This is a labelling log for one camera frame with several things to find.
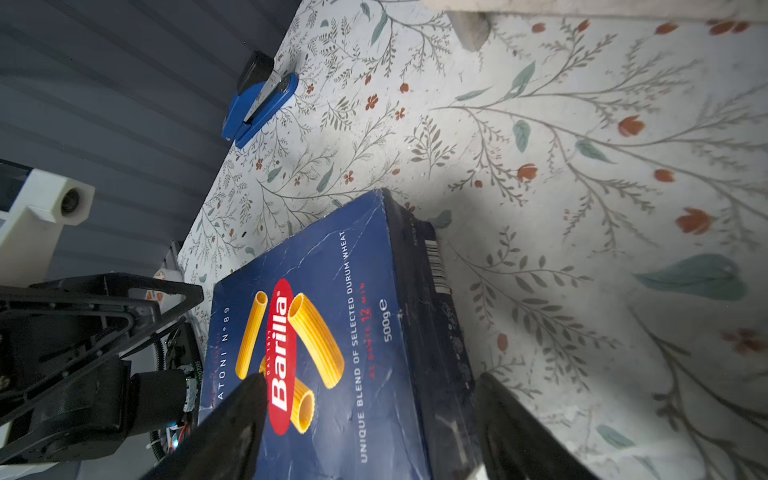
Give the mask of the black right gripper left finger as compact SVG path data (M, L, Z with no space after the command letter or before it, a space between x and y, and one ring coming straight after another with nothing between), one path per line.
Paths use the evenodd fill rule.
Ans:
M267 414L266 380L248 377L145 479L253 479Z

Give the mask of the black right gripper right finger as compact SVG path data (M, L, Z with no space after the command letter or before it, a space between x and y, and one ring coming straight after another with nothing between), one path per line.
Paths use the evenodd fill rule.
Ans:
M476 381L474 414L490 479L598 478L488 372Z

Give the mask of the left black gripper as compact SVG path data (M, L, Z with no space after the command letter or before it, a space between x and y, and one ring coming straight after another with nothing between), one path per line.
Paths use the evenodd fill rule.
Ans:
M90 371L154 341L202 300L199 285L128 273L3 286L1 370ZM153 348L153 371L133 373L130 361L110 359L11 421L1 463L100 459L143 434L163 459L167 434L197 419L201 355L187 319Z

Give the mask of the blue Barilla rigatoni box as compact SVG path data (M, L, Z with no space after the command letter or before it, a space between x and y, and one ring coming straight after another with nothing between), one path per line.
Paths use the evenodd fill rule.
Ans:
M200 413L266 383L259 479L464 479L474 379L433 226L365 193L214 287Z

